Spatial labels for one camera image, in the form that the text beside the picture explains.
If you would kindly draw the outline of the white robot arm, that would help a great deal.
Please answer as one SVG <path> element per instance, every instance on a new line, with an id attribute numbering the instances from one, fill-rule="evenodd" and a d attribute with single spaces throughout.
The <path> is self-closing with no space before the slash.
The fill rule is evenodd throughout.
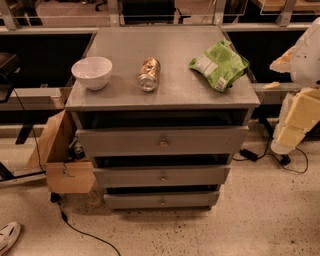
<path id="1" fill-rule="evenodd" d="M 272 151 L 288 154 L 320 121 L 320 18 L 293 47 L 272 62 L 270 69 L 289 73 L 293 82 L 304 86 L 295 96 L 286 95 L 273 133 Z"/>

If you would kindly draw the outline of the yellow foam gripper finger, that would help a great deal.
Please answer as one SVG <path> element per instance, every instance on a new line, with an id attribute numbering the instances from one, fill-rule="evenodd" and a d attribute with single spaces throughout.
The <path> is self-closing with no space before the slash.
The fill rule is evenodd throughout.
<path id="1" fill-rule="evenodd" d="M 291 71 L 291 56 L 294 50 L 294 46 L 289 48 L 285 53 L 271 63 L 270 69 L 278 73 L 289 73 Z"/>
<path id="2" fill-rule="evenodd" d="M 303 88 L 295 95 L 288 93 L 273 133 L 271 150 L 277 154 L 290 153 L 319 121 L 319 89 Z"/>

